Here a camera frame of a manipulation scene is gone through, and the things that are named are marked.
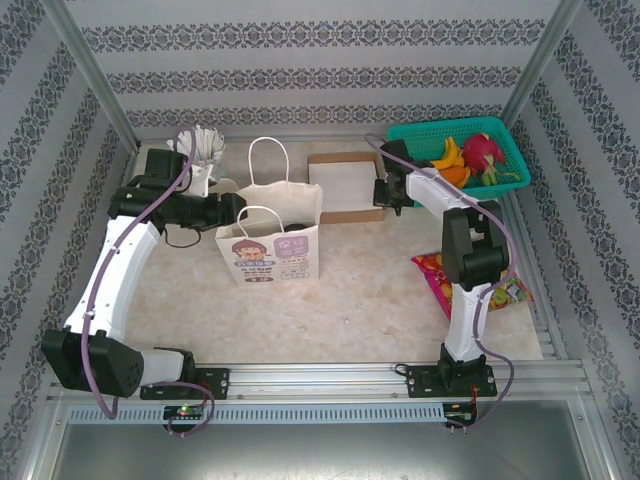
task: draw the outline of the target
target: shopping bag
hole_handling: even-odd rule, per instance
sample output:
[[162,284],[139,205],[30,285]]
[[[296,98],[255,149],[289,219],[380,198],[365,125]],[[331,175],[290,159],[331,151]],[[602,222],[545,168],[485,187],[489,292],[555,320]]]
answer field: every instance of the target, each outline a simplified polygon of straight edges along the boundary
[[[284,152],[284,181],[257,185],[253,175],[254,145],[276,142]],[[249,146],[251,185],[240,189],[247,206],[233,225],[219,227],[216,242],[238,285],[318,278],[318,225],[322,189],[289,181],[289,156],[277,140],[261,137]]]

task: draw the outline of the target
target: paper bag handle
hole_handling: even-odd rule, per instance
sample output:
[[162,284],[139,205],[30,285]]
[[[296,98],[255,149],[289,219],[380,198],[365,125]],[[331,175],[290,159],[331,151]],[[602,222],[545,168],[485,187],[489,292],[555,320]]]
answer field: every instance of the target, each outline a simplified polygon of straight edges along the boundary
[[280,148],[282,148],[282,151],[284,152],[284,158],[287,161],[287,175],[285,177],[285,180],[287,182],[289,182],[289,154],[287,153],[287,150],[284,148],[284,145],[282,145],[282,143],[280,143],[279,140],[276,140],[275,138],[272,137],[260,137],[260,138],[256,138],[253,142],[251,142],[251,145],[249,145],[249,175],[251,175],[251,184],[255,185],[256,182],[253,179],[253,165],[251,164],[251,152],[253,151],[253,145],[255,145],[256,143],[262,141],[262,140],[271,140],[272,142],[276,142],[278,145],[280,145]]
[[280,218],[280,215],[278,215],[276,212],[271,210],[269,207],[263,207],[262,205],[249,205],[247,207],[244,207],[242,210],[240,210],[240,212],[238,213],[238,218],[237,218],[238,226],[240,227],[240,230],[242,230],[242,233],[244,234],[245,237],[249,238],[249,235],[247,234],[247,231],[244,229],[244,227],[240,223],[240,217],[242,217],[242,214],[244,212],[246,212],[247,210],[250,210],[252,208],[259,208],[260,210],[267,210],[268,212],[273,213],[276,216],[276,218],[278,219],[278,223],[280,224],[280,231],[282,233],[285,233],[284,232],[284,225],[282,224],[282,219]]

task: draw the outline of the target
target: cartoon character print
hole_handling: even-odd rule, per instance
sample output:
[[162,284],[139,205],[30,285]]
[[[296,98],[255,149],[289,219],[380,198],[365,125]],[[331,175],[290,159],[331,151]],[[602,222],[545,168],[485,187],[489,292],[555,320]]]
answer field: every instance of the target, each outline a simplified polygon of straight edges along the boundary
[[267,247],[254,240],[241,240],[231,247],[231,251],[238,256],[238,259],[255,262],[267,257]]

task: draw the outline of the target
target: teal plastic basket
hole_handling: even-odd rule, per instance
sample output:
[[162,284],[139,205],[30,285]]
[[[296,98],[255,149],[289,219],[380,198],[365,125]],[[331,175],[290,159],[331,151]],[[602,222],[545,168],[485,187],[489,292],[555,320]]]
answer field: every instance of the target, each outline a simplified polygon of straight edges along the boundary
[[389,140],[403,139],[414,160],[440,160],[444,155],[444,142],[453,137],[460,148],[464,141],[476,133],[486,133],[493,138],[507,160],[507,165],[496,165],[498,171],[513,172],[520,176],[498,176],[499,185],[484,186],[479,179],[471,177],[464,193],[480,200],[498,198],[515,188],[526,187],[531,183],[531,174],[518,150],[513,137],[496,117],[459,118],[438,122],[414,123],[391,127],[387,132]]

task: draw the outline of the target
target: beige floor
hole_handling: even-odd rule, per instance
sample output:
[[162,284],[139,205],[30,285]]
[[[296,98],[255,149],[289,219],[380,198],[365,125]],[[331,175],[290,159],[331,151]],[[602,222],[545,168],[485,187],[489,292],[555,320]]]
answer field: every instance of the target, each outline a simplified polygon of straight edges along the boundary
[[[309,153],[366,149],[360,142],[287,147],[294,180],[304,179]],[[225,153],[230,176],[241,186],[246,150],[246,144],[230,144]],[[280,160],[272,148],[265,151],[256,157],[258,178],[277,180]],[[178,228],[169,234],[174,243],[194,236]],[[189,249],[162,243],[152,252],[129,309],[128,344],[182,347],[205,363],[438,358],[448,320],[410,260],[440,249],[439,221],[426,210],[405,209],[399,218],[390,212],[380,223],[322,225],[320,280],[312,282],[239,288],[214,236],[205,233]],[[542,358],[526,304],[491,313],[486,344],[514,359]]]

